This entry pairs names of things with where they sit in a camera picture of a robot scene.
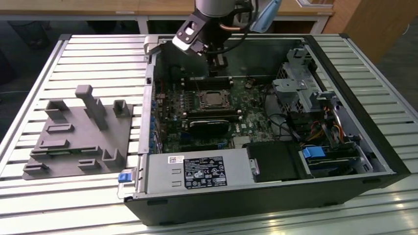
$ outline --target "power supply label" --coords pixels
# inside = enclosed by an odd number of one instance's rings
[[[183,165],[187,189],[228,185],[221,157],[184,159]]]

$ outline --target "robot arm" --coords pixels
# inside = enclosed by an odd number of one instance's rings
[[[282,0],[195,0],[195,12],[172,42],[187,54],[221,54],[228,50],[223,49],[223,43],[232,32],[266,32],[280,3]],[[233,21],[244,26],[233,26]]]

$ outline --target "white label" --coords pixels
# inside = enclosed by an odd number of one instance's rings
[[[168,164],[183,163],[184,156],[168,156]]]
[[[116,14],[135,14],[135,11],[117,11]]]

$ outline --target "motherboard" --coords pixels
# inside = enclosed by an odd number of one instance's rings
[[[183,78],[157,98],[161,152],[241,148],[274,140],[252,77]]]

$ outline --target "metal bracket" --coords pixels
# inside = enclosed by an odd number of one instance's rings
[[[157,35],[148,35],[144,40],[144,51],[145,55],[152,55],[159,52],[161,49],[159,48],[159,37]]]

